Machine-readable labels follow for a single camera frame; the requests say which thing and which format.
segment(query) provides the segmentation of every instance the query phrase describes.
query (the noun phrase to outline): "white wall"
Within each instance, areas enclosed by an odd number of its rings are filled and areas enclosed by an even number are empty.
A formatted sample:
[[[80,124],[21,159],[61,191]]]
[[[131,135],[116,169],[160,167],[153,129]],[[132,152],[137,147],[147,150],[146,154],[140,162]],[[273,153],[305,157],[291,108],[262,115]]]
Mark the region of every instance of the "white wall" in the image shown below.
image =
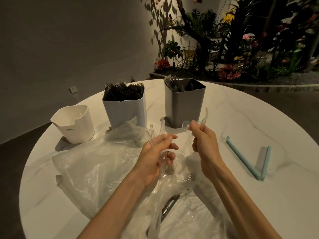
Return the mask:
[[[0,143],[49,122],[106,82],[148,78],[158,28],[149,25],[147,1],[0,0]],[[221,7],[220,0],[184,6]],[[73,85],[78,93],[68,91]]]

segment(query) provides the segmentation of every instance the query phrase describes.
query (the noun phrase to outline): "round white table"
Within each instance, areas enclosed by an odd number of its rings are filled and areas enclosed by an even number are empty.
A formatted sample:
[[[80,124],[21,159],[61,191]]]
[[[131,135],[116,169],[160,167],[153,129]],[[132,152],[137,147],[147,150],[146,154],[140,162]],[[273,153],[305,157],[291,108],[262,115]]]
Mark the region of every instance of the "round white table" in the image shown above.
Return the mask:
[[[147,124],[159,133],[165,116],[163,80],[143,81]],[[203,82],[206,92],[200,119],[208,108],[206,125],[218,138],[221,155],[234,176],[282,238],[318,238],[319,146],[293,120],[269,104],[244,92]],[[101,93],[79,104],[90,109],[101,136],[110,127]],[[186,133],[179,134],[183,145]],[[257,181],[226,145],[231,141],[252,165],[260,166],[262,151],[272,147],[267,176]],[[67,147],[52,124],[34,146],[23,171],[19,206],[27,239],[76,238],[89,220],[57,186],[58,171],[52,162],[57,150]]]

